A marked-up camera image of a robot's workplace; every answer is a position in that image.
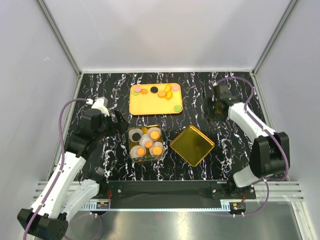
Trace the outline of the black chocolate sandwich cookie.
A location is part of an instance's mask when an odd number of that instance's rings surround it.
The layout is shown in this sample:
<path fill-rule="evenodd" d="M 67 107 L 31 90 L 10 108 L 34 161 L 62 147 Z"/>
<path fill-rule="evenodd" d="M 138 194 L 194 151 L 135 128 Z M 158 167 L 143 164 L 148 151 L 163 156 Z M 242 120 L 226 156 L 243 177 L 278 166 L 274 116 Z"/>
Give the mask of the black chocolate sandwich cookie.
<path fill-rule="evenodd" d="M 135 132 L 133 135 L 132 135 L 132 141 L 133 142 L 139 142 L 141 139 L 141 135 L 138 133 L 138 132 Z"/>

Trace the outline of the dotted round sandwich cookie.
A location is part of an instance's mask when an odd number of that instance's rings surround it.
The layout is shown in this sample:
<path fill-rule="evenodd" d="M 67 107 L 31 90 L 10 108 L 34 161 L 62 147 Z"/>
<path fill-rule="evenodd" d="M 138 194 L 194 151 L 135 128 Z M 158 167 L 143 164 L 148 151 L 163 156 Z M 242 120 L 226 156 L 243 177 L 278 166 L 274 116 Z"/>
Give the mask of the dotted round sandwich cookie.
<path fill-rule="evenodd" d="M 146 150 L 143 147 L 138 148 L 137 155 L 138 156 L 144 156 L 146 153 Z"/>

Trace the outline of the plain round orange cookie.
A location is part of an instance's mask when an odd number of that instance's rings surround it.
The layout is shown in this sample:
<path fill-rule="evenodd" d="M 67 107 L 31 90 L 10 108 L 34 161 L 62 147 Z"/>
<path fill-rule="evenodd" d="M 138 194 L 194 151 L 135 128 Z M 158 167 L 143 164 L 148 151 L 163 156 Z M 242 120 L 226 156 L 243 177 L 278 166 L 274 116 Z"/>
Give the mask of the plain round orange cookie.
<path fill-rule="evenodd" d="M 149 149 L 149 148 L 151 148 L 152 146 L 153 146 L 153 142 L 152 141 L 147 141 L 145 144 L 144 144 L 144 146 L 145 146 L 145 148 L 147 148 L 147 149 Z"/>

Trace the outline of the large patterned sandwich cookie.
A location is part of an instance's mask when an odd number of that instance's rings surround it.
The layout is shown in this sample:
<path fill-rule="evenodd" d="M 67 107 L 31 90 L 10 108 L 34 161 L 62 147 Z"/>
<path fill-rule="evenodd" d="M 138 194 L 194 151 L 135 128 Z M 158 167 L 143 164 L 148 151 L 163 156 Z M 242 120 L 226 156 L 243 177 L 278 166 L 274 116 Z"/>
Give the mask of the large patterned sandwich cookie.
<path fill-rule="evenodd" d="M 150 133 L 150 137 L 151 137 L 154 141 L 156 141 L 157 139 L 160 138 L 160 133 L 159 133 L 158 131 L 152 131 L 152 132 Z"/>

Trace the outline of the gold tin lid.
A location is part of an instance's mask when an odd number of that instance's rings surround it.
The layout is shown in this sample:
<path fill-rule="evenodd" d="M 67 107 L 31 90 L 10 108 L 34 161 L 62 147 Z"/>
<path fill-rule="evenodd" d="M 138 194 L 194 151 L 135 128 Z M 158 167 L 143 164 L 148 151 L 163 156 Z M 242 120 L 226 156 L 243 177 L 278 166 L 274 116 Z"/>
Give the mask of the gold tin lid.
<path fill-rule="evenodd" d="M 214 149 L 215 143 L 193 125 L 186 127 L 170 147 L 190 166 L 196 167 Z"/>

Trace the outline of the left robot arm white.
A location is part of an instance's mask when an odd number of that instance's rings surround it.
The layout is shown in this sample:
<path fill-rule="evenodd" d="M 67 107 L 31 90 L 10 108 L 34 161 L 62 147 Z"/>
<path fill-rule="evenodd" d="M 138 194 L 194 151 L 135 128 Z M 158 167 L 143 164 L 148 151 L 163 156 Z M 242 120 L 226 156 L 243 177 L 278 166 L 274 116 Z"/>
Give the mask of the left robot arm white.
<path fill-rule="evenodd" d="M 124 134 L 128 122 L 122 114 L 114 111 L 111 116 L 105 97 L 96 100 L 79 98 L 90 106 L 67 139 L 61 135 L 61 155 L 57 167 L 48 180 L 40 196 L 30 208 L 22 208 L 17 220 L 24 229 L 23 239 L 28 235 L 43 240 L 61 240 L 75 214 L 93 197 L 103 198 L 108 193 L 104 176 L 95 173 L 85 179 L 70 195 L 68 190 L 78 172 L 97 148 L 100 140 Z"/>

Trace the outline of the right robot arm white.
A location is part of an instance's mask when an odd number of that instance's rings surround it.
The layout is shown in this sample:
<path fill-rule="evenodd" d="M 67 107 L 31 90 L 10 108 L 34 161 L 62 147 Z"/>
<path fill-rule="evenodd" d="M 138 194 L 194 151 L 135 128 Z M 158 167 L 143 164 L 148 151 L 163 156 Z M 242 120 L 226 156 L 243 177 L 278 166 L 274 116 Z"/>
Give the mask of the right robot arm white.
<path fill-rule="evenodd" d="M 273 176 L 284 174 L 286 180 L 290 169 L 290 141 L 285 132 L 276 132 L 260 120 L 246 102 L 231 97 L 222 100 L 205 99 L 204 115 L 210 120 L 235 122 L 252 142 L 249 164 L 233 174 L 233 182 L 227 185 L 228 195 L 239 198 L 245 187 Z"/>

